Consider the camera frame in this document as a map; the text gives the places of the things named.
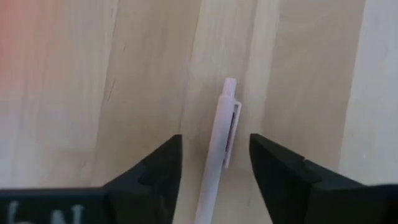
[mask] white pen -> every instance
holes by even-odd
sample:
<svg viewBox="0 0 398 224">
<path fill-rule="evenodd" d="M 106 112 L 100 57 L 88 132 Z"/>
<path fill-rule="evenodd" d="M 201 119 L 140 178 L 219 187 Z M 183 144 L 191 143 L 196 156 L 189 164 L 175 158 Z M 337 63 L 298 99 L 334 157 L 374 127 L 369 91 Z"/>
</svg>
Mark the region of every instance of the white pen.
<svg viewBox="0 0 398 224">
<path fill-rule="evenodd" d="M 228 168 L 242 104 L 235 100 L 236 79 L 227 78 L 216 110 L 195 224 L 210 224 L 222 168 Z"/>
</svg>

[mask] pen cap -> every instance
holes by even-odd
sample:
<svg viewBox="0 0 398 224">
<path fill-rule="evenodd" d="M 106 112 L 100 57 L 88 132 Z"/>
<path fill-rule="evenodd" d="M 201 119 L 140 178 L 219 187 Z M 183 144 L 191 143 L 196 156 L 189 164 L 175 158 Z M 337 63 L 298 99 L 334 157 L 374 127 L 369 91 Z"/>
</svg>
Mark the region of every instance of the pen cap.
<svg viewBox="0 0 398 224">
<path fill-rule="evenodd" d="M 226 78 L 224 82 L 223 94 L 224 96 L 235 97 L 236 79 Z"/>
</svg>

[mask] wooden surface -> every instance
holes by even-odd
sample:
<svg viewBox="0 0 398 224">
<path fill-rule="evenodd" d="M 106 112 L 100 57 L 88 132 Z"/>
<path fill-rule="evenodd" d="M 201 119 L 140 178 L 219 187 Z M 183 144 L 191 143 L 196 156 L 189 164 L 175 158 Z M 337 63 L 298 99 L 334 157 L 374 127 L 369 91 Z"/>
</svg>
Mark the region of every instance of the wooden surface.
<svg viewBox="0 0 398 224">
<path fill-rule="evenodd" d="M 218 95 L 243 102 L 213 223 L 271 223 L 250 133 L 398 181 L 393 0 L 0 2 L 0 187 L 101 185 L 183 134 L 192 223 Z"/>
</svg>

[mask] pen barrel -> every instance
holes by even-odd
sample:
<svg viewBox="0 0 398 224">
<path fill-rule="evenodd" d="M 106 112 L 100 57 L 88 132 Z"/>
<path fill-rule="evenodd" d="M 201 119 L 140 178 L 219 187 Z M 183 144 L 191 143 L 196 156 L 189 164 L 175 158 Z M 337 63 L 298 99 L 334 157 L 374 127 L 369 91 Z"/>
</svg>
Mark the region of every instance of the pen barrel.
<svg viewBox="0 0 398 224">
<path fill-rule="evenodd" d="M 225 95 L 221 95 L 218 100 L 205 171 L 201 182 L 195 224 L 211 223 L 235 103 L 233 97 Z"/>
</svg>

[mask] light wood background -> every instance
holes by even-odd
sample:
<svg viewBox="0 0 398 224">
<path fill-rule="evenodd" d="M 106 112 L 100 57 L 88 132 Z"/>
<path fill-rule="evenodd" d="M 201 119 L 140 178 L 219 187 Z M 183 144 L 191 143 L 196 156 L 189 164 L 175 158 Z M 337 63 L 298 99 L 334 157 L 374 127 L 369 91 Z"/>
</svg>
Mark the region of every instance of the light wood background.
<svg viewBox="0 0 398 224">
<path fill-rule="evenodd" d="M 0 187 L 101 185 L 184 136 L 192 223 L 226 77 L 243 102 L 213 223 L 271 223 L 260 133 L 365 184 L 398 182 L 395 0 L 0 1 Z"/>
</svg>

